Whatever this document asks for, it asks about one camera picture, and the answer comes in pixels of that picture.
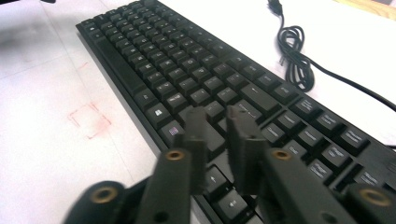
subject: white surface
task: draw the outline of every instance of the white surface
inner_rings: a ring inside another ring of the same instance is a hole
[[[131,186],[150,174],[152,141],[125,111],[75,28],[129,2],[0,6],[0,223],[61,223],[91,184]],[[275,45],[279,18],[267,1],[164,2],[283,77]],[[282,4],[286,25],[304,28],[309,57],[396,103],[395,21],[333,1]],[[309,95],[382,143],[396,145],[394,112],[315,72]]]

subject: keyboard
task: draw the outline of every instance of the keyboard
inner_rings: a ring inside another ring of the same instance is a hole
[[[132,2],[77,28],[161,151],[184,132],[190,109],[205,108],[207,188],[194,199],[211,223],[263,223],[255,197],[233,188],[227,105],[328,189],[366,183],[396,193],[391,149],[161,2]]]

